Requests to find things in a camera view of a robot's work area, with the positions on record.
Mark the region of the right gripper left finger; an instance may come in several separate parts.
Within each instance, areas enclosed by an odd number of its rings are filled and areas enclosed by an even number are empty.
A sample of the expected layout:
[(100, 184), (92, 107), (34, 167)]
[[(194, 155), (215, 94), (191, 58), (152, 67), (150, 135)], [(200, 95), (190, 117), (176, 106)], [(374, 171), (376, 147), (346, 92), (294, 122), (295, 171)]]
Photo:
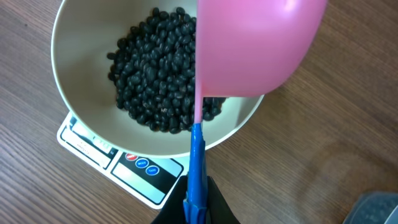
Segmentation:
[(151, 224), (187, 224), (183, 201), (187, 193), (187, 176), (181, 176), (168, 200)]

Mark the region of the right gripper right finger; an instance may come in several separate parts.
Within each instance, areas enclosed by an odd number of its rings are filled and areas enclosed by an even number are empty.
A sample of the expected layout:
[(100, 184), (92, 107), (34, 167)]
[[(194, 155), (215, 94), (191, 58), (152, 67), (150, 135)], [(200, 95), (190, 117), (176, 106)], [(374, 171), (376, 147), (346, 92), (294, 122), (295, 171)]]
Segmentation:
[(240, 224), (223, 197), (214, 179), (207, 177), (208, 198), (206, 224)]

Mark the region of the pink scoop blue handle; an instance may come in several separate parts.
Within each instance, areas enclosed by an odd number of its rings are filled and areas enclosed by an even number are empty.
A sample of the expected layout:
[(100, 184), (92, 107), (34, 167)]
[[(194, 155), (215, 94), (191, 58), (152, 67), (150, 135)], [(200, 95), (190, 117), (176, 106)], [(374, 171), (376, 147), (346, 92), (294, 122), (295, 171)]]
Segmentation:
[(326, 0), (197, 2), (195, 117), (183, 203), (188, 223), (206, 218), (203, 99), (257, 96), (281, 86), (306, 55), (325, 8)]

